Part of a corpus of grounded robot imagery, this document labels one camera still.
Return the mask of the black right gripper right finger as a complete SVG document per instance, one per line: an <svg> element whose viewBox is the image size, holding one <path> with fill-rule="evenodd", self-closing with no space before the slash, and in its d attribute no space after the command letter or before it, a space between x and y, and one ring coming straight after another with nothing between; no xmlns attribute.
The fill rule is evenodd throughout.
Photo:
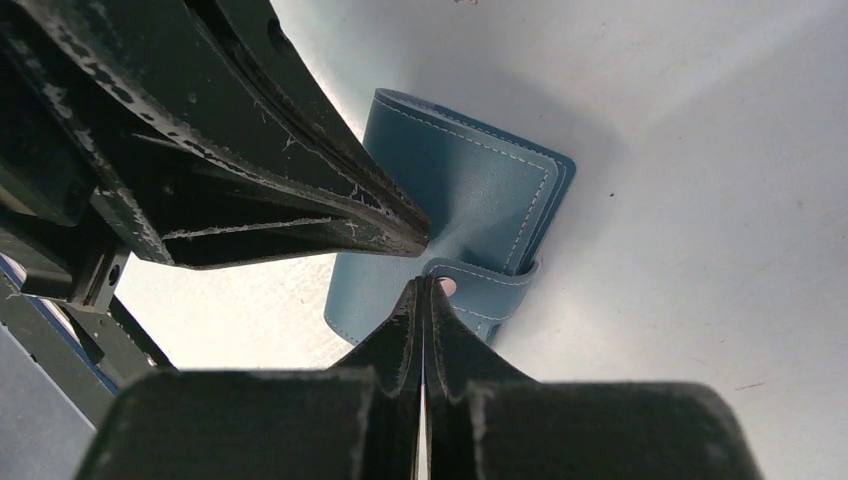
<svg viewBox="0 0 848 480"><path fill-rule="evenodd" d="M729 405L691 382L548 383L479 339L423 282L434 479L758 479Z"/></svg>

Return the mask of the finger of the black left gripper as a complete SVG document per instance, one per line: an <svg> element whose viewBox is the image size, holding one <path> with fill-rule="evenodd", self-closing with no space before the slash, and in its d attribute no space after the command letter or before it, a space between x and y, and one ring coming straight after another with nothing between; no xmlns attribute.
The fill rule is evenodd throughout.
<svg viewBox="0 0 848 480"><path fill-rule="evenodd" d="M365 151L333 106L284 33L270 2L186 5L305 148L307 158L290 179L374 209L406 228L428 228L427 215Z"/></svg>

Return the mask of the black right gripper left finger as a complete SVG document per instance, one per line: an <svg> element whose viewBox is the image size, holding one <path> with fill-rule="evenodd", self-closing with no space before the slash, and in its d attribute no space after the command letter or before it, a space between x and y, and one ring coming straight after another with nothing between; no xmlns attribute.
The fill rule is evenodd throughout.
<svg viewBox="0 0 848 480"><path fill-rule="evenodd" d="M413 479L422 279L321 370L148 374L110 407L80 479Z"/></svg>

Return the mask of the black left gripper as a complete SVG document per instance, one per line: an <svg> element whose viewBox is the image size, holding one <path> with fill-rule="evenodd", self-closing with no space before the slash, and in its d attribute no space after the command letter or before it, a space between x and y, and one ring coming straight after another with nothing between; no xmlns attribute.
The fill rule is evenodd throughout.
<svg viewBox="0 0 848 480"><path fill-rule="evenodd" d="M2 3L1 250L21 294L104 313L132 254L420 255L429 226L290 179L305 148L187 2Z"/></svg>

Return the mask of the blue card holder wallet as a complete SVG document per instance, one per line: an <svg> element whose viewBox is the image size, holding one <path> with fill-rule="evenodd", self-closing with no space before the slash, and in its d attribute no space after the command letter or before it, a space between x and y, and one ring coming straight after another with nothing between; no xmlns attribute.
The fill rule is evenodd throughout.
<svg viewBox="0 0 848 480"><path fill-rule="evenodd" d="M429 216L417 257L340 253L324 309L351 344L393 310L405 284L448 283L457 317L493 344L523 302L537 253L575 176L567 156L407 93L376 90L363 144Z"/></svg>

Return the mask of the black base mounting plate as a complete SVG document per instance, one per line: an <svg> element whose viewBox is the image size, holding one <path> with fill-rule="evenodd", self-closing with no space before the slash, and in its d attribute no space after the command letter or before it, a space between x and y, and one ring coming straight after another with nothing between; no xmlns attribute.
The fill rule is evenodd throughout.
<svg viewBox="0 0 848 480"><path fill-rule="evenodd" d="M93 427L121 389L174 365L118 297L104 313L20 292L23 271L1 258L1 324Z"/></svg>

